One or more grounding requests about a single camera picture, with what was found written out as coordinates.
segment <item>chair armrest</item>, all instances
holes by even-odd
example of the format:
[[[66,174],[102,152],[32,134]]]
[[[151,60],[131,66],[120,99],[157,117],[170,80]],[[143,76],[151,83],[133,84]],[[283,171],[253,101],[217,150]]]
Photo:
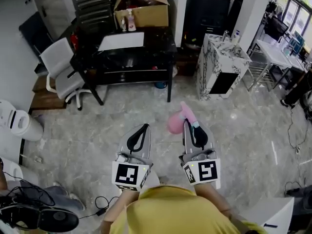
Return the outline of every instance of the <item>chair armrest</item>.
[[[51,86],[50,86],[50,74],[47,75],[46,89],[47,89],[49,92],[57,93],[57,91],[56,91],[55,89],[51,88]]]

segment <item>blue object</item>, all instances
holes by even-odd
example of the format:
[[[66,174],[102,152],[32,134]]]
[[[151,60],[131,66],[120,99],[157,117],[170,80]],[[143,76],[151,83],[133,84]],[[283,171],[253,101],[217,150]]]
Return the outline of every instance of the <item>blue object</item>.
[[[293,46],[293,51],[296,54],[298,54],[301,51],[301,49],[302,49],[302,47],[303,47],[303,45],[305,43],[305,40],[303,39],[303,37],[297,31],[294,32],[293,38],[297,39],[299,43],[296,42],[295,39],[291,39],[289,41],[289,45]]]
[[[167,87],[168,83],[165,81],[158,81],[158,82],[155,82],[154,85],[156,88],[163,89]]]

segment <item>speaker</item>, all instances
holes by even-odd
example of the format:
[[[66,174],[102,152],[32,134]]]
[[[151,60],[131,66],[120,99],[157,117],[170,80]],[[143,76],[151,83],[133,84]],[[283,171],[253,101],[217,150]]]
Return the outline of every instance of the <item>speaker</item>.
[[[24,204],[1,208],[0,219],[21,230],[37,228],[52,233],[69,232],[79,224],[79,218],[71,211],[54,207],[36,207]]]
[[[79,218],[61,208],[41,207],[38,228],[46,232],[69,232],[79,224]]]

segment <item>black table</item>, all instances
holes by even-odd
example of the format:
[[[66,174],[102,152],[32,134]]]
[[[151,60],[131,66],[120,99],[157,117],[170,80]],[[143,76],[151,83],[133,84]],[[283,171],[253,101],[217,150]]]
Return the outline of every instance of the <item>black table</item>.
[[[176,64],[177,49],[169,27],[138,28],[144,32],[142,47],[114,49],[98,52],[102,38],[88,39],[80,51],[75,53],[71,65],[79,72],[86,86],[100,105],[96,85],[168,82],[167,101],[171,100],[172,73]],[[96,79],[91,81],[86,70],[95,69]]]

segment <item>yellow shirt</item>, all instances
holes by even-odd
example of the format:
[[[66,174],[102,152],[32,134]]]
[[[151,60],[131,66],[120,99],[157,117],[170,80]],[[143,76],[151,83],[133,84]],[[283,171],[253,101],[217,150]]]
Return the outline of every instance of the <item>yellow shirt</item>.
[[[251,230],[265,234],[255,224]],[[111,225],[111,234],[239,234],[238,229],[210,201],[173,186],[147,190]]]

